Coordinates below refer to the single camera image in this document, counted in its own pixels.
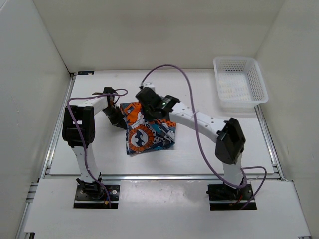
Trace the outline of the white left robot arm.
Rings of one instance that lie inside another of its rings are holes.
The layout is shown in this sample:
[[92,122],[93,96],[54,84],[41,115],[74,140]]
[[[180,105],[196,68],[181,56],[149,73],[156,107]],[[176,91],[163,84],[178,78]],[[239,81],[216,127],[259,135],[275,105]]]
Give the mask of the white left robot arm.
[[106,201],[111,200],[93,153],[95,115],[103,112],[112,126],[126,130],[127,124],[115,97],[119,98],[127,93],[126,89],[105,87],[102,92],[95,92],[89,97],[72,97],[66,102],[62,138],[76,156],[80,169],[77,182],[81,190],[93,199],[103,197]]

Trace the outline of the colourful patterned shorts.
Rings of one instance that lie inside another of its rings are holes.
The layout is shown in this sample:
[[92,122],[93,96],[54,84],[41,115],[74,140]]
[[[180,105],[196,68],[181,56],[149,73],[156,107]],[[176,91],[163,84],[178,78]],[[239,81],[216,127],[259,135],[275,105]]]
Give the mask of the colourful patterned shorts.
[[121,103],[126,129],[127,155],[168,149],[175,144],[176,123],[145,119],[139,102]]

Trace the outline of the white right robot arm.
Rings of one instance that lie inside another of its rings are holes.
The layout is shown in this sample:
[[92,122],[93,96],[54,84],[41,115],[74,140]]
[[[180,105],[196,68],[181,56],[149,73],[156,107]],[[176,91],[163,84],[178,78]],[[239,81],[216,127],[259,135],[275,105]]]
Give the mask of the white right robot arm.
[[[247,184],[247,177],[241,166],[242,153],[246,142],[240,123],[235,118],[222,120],[197,112],[178,98],[167,95],[161,97],[152,88],[143,87],[136,98],[142,105],[146,119],[168,119],[195,130],[202,157],[209,169],[224,184],[224,194],[235,199]],[[223,163],[224,176],[220,176],[208,162],[200,143],[202,134],[215,143],[215,156]]]

